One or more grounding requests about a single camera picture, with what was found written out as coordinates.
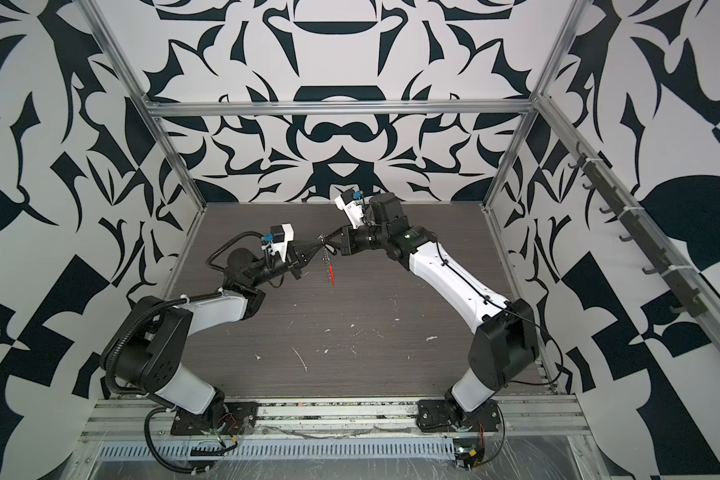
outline black hook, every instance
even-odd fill
[[[580,153],[579,159],[576,160],[576,162],[574,162],[572,164],[568,164],[568,168],[583,167],[585,163],[586,163],[586,156],[584,154]]]

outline wood grain surface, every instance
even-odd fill
[[[411,225],[435,232],[460,264],[507,297],[480,206],[404,204]],[[313,239],[346,224],[333,205],[211,204],[173,288],[173,295],[219,288],[222,275],[205,267],[216,248],[244,230],[269,233],[290,223],[295,238]],[[259,253],[258,240],[238,246]],[[224,264],[226,255],[218,259]],[[381,250],[332,256],[336,285],[317,254],[295,280],[288,275],[251,319],[196,333],[182,361],[228,396],[442,395],[468,368],[472,334],[435,290]],[[518,379],[539,382],[536,365]],[[508,393],[547,387],[510,384]]]

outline black and white backdrop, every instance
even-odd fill
[[[552,99],[720,293],[720,2],[596,0]],[[564,387],[614,478],[720,478],[720,354],[571,162],[538,120],[494,206]]]
[[[571,0],[98,3],[155,101],[317,101],[527,98]]]
[[[61,465],[196,214],[70,0],[0,0],[0,478]]]
[[[482,200],[518,114],[168,118],[208,201],[328,201],[349,187]]]

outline clear plastic sheet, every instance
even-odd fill
[[[493,455],[500,436],[485,439],[486,458]],[[263,445],[267,440],[240,439],[240,445]],[[99,449],[88,445],[88,452]],[[173,474],[158,465],[152,458],[140,460],[103,461],[89,460],[84,471],[73,478],[110,480],[129,478],[146,480],[152,478],[187,479],[188,475]],[[220,460],[214,467],[198,478],[208,480],[316,480],[318,478],[353,478],[357,480],[431,479],[464,480],[474,478],[502,478],[503,480],[571,480],[582,478],[576,454],[567,436],[508,436],[500,454],[490,463],[466,471],[453,461],[440,456],[401,455],[397,458],[323,458],[323,459],[253,459]]]

